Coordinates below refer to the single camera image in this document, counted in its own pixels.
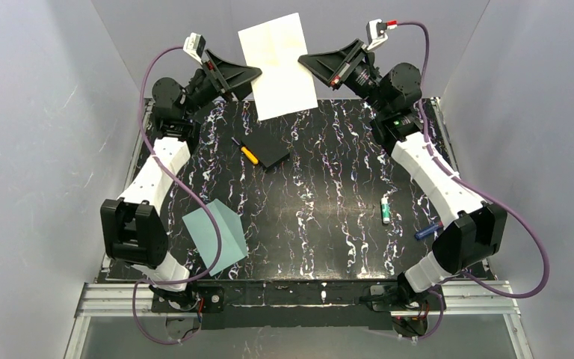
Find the white letter paper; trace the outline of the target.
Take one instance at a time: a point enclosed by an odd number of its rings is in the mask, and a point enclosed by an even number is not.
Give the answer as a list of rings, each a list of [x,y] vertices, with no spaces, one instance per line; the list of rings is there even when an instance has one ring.
[[[262,71],[252,81],[260,121],[318,106],[313,75],[298,62],[308,53],[298,13],[240,30],[238,37],[247,66]]]

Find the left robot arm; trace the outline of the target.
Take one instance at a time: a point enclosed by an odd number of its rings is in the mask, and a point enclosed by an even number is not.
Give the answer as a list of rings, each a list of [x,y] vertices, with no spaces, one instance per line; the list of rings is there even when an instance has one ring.
[[[105,252],[142,272],[154,288],[183,292],[196,280],[169,252],[168,234],[159,217],[164,196],[198,144],[200,119],[218,97],[243,99],[260,77],[258,67],[225,61],[211,50],[186,86],[164,77],[152,86],[152,122],[160,138],[150,142],[144,131],[144,103],[138,125],[150,152],[133,182],[116,199],[103,202],[100,215]]]

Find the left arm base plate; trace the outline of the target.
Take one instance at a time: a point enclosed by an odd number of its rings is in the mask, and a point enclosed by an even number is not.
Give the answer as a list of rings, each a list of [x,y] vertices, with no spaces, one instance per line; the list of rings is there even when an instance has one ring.
[[[224,308],[225,292],[219,286],[190,285],[181,292],[171,292],[149,285],[153,293],[152,309],[167,305],[180,312],[220,313]]]

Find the light green envelope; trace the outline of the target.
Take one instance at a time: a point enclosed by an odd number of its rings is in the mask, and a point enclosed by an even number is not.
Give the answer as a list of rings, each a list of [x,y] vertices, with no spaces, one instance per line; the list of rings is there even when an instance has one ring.
[[[210,276],[219,274],[248,255],[240,216],[220,200],[208,203],[207,208],[218,225],[221,237],[221,252]],[[196,245],[200,257],[208,266],[214,262],[217,253],[217,236],[212,222],[201,208],[182,217],[183,223]]]

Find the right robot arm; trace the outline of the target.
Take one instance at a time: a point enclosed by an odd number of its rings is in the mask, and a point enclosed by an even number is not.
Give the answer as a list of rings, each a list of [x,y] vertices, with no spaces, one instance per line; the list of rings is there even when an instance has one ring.
[[[413,115],[422,98],[419,68],[399,63],[382,76],[361,40],[297,61],[330,88],[348,87],[376,111],[370,122],[375,142],[416,181],[442,221],[430,252],[398,276],[398,295],[416,297],[499,251],[506,211],[457,183],[441,155],[429,151],[422,123]]]

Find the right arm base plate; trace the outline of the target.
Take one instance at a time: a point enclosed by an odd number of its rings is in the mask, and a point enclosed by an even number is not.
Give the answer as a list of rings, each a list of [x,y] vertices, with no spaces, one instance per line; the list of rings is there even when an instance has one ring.
[[[365,291],[365,302],[376,312],[410,311],[417,314],[420,309],[439,311],[438,295],[428,291],[412,294],[404,286],[399,289],[396,282],[380,283]]]

